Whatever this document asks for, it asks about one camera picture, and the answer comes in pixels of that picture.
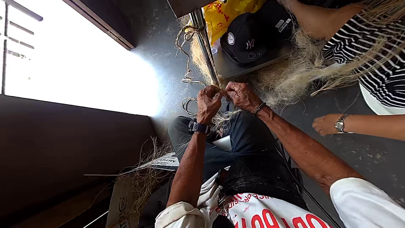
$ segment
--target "rope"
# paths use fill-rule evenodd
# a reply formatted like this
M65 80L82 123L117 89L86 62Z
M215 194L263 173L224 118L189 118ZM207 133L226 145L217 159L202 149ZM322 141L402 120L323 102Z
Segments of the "rope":
M183 110L184 110L189 116L195 116L195 115L197 115L198 113L191 113L191 112L187 111L187 106L188 106L188 103L189 103L190 101L195 101L195 102L197 102L197 99L192 98L192 97L186 97L186 98L184 98L184 99L181 101L181 107L183 108Z
M184 36L183 36L184 42L180 45L179 44L179 39L181 37L181 34L183 34L183 33L184 33ZM204 85L204 87L205 87L205 84L203 82L201 82L201 81L193 81L192 77L189 76L189 74L191 73L191 70L190 70L190 54L185 52L184 49L183 49L183 45L184 45L185 41L189 41L194 36L194 34L197 34L197 36L199 36L204 41L204 48L208 51L208 53L210 53L210 50L211 50L211 47L206 44L202 32L199 29L197 29L196 27L191 26L191 25L187 25L187 26L184 26L180 30L180 32L177 34L175 43L176 43L176 46L181 50L181 52L183 52L185 55L187 55L187 68L186 68L186 73L184 75L185 78L183 78L181 80L181 82L184 82L184 83L200 83L200 84ZM218 77L217 69L215 68L215 64L214 64L214 60L212 58L212 55L208 55L208 56L209 56L209 60L211 62L211 65L214 68L215 77L217 78L217 81L218 81L218 86L219 86L220 89L222 89L221 88L221 83L220 83L220 80L219 80L219 77Z

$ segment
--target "ny logo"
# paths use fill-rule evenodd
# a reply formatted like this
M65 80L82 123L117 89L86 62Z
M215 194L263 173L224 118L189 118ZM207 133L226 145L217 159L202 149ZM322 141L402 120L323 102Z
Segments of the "ny logo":
M251 41L248 41L247 43L246 43L246 50L249 50L249 49L251 49L252 47L254 47L254 39L252 39Z

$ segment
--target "wristwatch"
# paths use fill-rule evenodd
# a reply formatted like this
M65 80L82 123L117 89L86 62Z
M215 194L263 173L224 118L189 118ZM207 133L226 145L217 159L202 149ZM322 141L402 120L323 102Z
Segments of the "wristwatch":
M197 123L197 119L192 119L188 124L188 133L193 134L196 131L209 133L211 131L211 127L202 123Z
M335 123L336 129L337 129L339 132L341 132L341 133L350 133L350 132L344 131L344 128L345 128L345 123L344 123L344 121L345 121L345 119L346 119L348 116L350 116L350 115L344 114L344 115L341 116L341 117L336 121L336 123Z

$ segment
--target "jeans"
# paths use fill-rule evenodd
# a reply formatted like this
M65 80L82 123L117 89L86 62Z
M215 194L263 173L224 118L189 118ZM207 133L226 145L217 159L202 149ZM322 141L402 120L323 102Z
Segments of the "jeans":
M181 160L187 143L191 140L188 123L191 118L177 117L168 128L168 133L176 156ZM276 163L284 165L283 158L275 150L276 141L267 125L250 112L242 111L230 120L231 150L225 151L211 142L205 142L204 182L211 178L219 169L232 165L234 160L244 156L269 156Z

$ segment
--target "white sleeve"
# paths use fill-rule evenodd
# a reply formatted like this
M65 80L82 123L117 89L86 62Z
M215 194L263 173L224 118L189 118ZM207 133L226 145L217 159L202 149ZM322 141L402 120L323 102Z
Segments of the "white sleeve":
M405 227L405 209L368 181L338 180L330 197L346 228Z
M200 210L186 202L179 202L166 208L156 217L155 228L203 228L204 216Z

